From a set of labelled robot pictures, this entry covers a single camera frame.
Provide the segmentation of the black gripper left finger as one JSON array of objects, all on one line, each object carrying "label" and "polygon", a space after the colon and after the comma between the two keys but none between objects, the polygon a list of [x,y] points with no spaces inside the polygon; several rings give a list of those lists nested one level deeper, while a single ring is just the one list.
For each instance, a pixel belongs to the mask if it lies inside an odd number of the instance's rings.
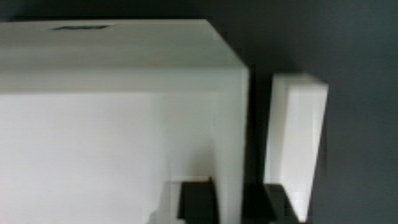
[{"label": "black gripper left finger", "polygon": [[219,201],[212,179],[166,183],[155,224],[219,224]]}]

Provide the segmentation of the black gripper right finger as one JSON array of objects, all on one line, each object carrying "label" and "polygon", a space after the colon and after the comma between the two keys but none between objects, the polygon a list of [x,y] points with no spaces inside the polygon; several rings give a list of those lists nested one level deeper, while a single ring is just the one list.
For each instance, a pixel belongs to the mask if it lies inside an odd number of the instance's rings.
[{"label": "black gripper right finger", "polygon": [[299,220],[287,190],[281,184],[265,185],[267,193],[267,224],[308,224]]}]

